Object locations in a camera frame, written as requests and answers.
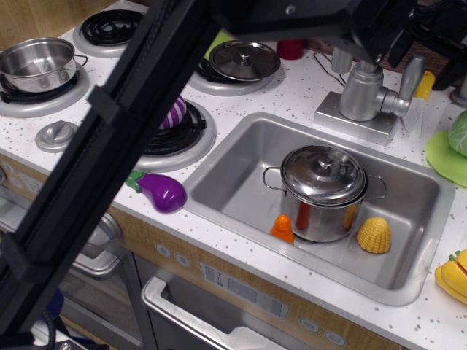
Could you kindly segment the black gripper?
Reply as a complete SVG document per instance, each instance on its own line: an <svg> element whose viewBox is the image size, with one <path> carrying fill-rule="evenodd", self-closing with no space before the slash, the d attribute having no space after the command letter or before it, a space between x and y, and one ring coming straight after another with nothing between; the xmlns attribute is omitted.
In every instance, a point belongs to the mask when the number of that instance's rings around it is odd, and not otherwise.
<svg viewBox="0 0 467 350"><path fill-rule="evenodd" d="M395 68L414 43L448 60L436 76L434 91L445 90L466 76L466 2L418 1L412 21L390 52Z"/></svg>

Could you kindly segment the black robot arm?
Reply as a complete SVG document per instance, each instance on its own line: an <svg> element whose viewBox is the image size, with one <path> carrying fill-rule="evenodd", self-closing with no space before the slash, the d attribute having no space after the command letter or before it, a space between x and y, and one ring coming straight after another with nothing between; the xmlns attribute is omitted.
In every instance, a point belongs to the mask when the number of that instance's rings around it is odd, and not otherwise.
<svg viewBox="0 0 467 350"><path fill-rule="evenodd" d="M1 240L1 344L31 328L221 29L320 37L378 63L414 27L415 1L155 1L14 233Z"/></svg>

